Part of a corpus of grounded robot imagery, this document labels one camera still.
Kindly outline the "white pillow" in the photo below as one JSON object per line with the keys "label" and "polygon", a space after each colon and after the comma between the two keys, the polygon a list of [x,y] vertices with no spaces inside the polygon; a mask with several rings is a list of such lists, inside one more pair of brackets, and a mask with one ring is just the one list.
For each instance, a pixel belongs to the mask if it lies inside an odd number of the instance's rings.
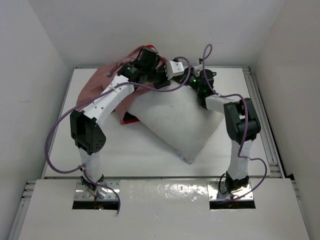
{"label": "white pillow", "polygon": [[202,108],[192,88],[179,87],[175,81],[160,92],[151,90],[139,95],[128,112],[190,165],[224,120],[222,113]]}

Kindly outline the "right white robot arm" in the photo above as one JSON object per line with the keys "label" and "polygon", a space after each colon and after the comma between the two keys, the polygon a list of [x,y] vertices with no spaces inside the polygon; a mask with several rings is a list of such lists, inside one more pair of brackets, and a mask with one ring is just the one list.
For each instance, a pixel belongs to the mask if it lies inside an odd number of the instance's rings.
{"label": "right white robot arm", "polygon": [[261,131],[261,123],[250,98],[238,93],[220,95],[214,90],[214,77],[209,69],[185,69],[185,84],[196,92],[198,104],[224,115],[225,127],[231,140],[230,164],[225,173],[226,192],[231,193],[249,183],[248,162],[253,141]]}

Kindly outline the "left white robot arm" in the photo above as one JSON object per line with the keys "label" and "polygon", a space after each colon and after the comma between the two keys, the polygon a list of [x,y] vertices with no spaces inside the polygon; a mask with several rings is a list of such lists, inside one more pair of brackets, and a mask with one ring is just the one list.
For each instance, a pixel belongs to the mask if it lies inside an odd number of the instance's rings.
{"label": "left white robot arm", "polygon": [[133,60],[123,63],[106,89],[70,114],[71,138],[81,157],[81,182],[93,193],[103,180],[99,152],[107,138],[102,126],[125,98],[145,88],[158,90],[169,85],[167,63],[152,46],[142,46]]}

